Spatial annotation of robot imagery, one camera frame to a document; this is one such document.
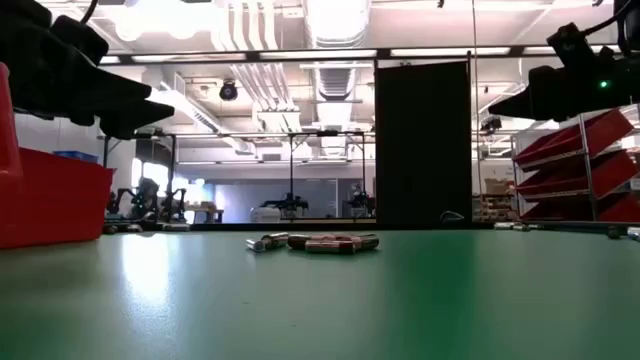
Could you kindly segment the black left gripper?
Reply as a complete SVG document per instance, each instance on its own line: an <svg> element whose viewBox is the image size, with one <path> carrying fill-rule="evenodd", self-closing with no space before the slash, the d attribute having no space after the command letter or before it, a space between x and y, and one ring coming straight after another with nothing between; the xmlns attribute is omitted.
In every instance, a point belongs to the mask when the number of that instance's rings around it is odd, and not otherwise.
<svg viewBox="0 0 640 360"><path fill-rule="evenodd" d="M149 85L95 67L51 30L52 14L36 0L0 0L0 62L10 71L13 109L79 126L100 119L109 137L130 140L175 108L145 100Z"/></svg>

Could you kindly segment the black station frame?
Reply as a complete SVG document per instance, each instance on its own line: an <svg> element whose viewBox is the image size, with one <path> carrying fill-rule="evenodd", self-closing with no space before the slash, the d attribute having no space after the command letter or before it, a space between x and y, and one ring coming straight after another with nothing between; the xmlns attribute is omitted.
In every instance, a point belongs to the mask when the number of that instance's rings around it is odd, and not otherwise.
<svg viewBox="0 0 640 360"><path fill-rule="evenodd" d="M177 137L174 134L164 134L155 132L149 134L135 134L136 140L154 140L156 138L171 139L171 159L168 166L168 180L165 197L162 203L158 202L159 185L151 178L140 177L138 185L131 188L119 188L116 193L111 193L107 206L108 213L105 215L104 226L113 225L122 231L123 227L129 224L138 224L143 230L155 229L163 223L172 223L173 215L177 214L180 220L184 219L184 195L185 189L177 188L173 190L173 179L175 173ZM119 207L124 194L132 196L130 211L124 215L119 213Z"/></svg>
<svg viewBox="0 0 640 360"><path fill-rule="evenodd" d="M320 130L282 136L258 157L221 161L211 179L214 200L230 223L249 223L250 211L266 200L301 196L301 218L343 219L351 186L375 195L375 137L363 131ZM282 218L280 221L292 220Z"/></svg>

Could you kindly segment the silver ventilation duct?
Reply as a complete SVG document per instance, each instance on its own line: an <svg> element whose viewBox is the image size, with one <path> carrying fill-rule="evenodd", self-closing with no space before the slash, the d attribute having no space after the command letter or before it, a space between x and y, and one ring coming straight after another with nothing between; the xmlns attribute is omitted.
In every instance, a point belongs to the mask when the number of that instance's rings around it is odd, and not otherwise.
<svg viewBox="0 0 640 360"><path fill-rule="evenodd" d="M309 46L313 49L349 49L363 45L372 0L303 0ZM320 68L315 71L319 95L328 101L351 96L355 68Z"/></svg>

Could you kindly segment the blue storage bin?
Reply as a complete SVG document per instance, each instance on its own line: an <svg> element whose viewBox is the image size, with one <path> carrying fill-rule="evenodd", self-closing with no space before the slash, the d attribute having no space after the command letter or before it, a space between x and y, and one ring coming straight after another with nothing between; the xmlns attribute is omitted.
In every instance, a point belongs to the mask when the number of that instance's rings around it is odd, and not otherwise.
<svg viewBox="0 0 640 360"><path fill-rule="evenodd" d="M53 154L57 155L57 156L65 157L65 158L81 160L81 161L94 163L94 164L98 164L99 163L99 157L98 156L93 155L93 154L88 154L88 153L85 153L85 152L81 152L81 151L61 150L61 151L54 151Z"/></svg>

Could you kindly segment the green table mat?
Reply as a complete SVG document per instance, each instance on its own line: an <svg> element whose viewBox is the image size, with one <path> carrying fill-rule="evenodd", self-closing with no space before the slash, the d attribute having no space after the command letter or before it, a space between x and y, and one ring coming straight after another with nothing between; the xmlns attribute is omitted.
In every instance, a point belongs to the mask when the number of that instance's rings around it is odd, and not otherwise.
<svg viewBox="0 0 640 360"><path fill-rule="evenodd" d="M640 243L383 232L354 255L239 232L0 251L0 360L640 360Z"/></svg>

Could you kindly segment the red shelf bin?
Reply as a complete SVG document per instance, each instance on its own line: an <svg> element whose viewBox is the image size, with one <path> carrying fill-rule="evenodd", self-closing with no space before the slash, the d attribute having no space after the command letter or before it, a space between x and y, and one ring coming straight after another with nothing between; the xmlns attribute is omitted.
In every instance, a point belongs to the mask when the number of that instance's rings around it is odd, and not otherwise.
<svg viewBox="0 0 640 360"><path fill-rule="evenodd" d="M522 218L527 221L640 223L640 200L633 193L607 195L597 201L594 217L587 196L556 198L539 202Z"/></svg>
<svg viewBox="0 0 640 360"><path fill-rule="evenodd" d="M584 157L579 155L545 164L534 175L516 187L527 201L571 197L593 193L604 197L636 175L634 162L624 150L608 152L590 160L590 177Z"/></svg>
<svg viewBox="0 0 640 360"><path fill-rule="evenodd" d="M611 110L584 121L586 143L590 158L595 157L614 142L630 133L634 127L619 111ZM583 135L580 123L544 135L519 152L514 162L523 170L538 169L545 163L583 154Z"/></svg>

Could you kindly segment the cardboard box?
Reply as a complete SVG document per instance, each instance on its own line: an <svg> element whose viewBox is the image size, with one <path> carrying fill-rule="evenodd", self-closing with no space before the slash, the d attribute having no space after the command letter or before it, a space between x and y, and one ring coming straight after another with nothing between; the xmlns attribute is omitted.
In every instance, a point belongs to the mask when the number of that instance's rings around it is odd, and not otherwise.
<svg viewBox="0 0 640 360"><path fill-rule="evenodd" d="M512 180L486 178L485 193L487 195L509 195L513 193L513 185Z"/></svg>

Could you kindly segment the black divider panel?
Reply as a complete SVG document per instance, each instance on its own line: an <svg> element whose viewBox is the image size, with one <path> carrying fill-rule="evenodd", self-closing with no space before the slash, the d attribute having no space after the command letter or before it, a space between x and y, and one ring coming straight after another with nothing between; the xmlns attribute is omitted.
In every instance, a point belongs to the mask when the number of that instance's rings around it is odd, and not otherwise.
<svg viewBox="0 0 640 360"><path fill-rule="evenodd" d="M384 228L472 222L469 63L376 74L376 220Z"/></svg>

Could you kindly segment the white plastic container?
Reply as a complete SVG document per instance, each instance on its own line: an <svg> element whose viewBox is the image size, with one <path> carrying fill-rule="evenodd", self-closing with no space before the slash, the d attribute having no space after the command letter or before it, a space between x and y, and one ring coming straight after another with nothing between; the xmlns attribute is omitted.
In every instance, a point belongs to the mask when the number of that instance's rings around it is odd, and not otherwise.
<svg viewBox="0 0 640 360"><path fill-rule="evenodd" d="M274 207L254 207L250 211L251 223L278 223L281 219L281 211Z"/></svg>

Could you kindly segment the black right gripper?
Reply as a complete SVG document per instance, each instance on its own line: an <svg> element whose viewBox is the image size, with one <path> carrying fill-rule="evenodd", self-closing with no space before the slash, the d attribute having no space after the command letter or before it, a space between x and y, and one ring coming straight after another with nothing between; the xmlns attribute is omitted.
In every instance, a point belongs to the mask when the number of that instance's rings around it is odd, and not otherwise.
<svg viewBox="0 0 640 360"><path fill-rule="evenodd" d="M640 56L591 54L572 59L564 68L531 69L526 88L491 105L489 113L564 122L582 113L640 103Z"/></svg>

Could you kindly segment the red plastic bin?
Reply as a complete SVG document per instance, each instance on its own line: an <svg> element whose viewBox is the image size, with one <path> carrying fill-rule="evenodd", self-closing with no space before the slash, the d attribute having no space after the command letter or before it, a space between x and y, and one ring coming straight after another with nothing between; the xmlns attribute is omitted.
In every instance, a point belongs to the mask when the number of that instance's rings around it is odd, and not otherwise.
<svg viewBox="0 0 640 360"><path fill-rule="evenodd" d="M0 62L0 249L99 238L112 178L110 168L19 145Z"/></svg>

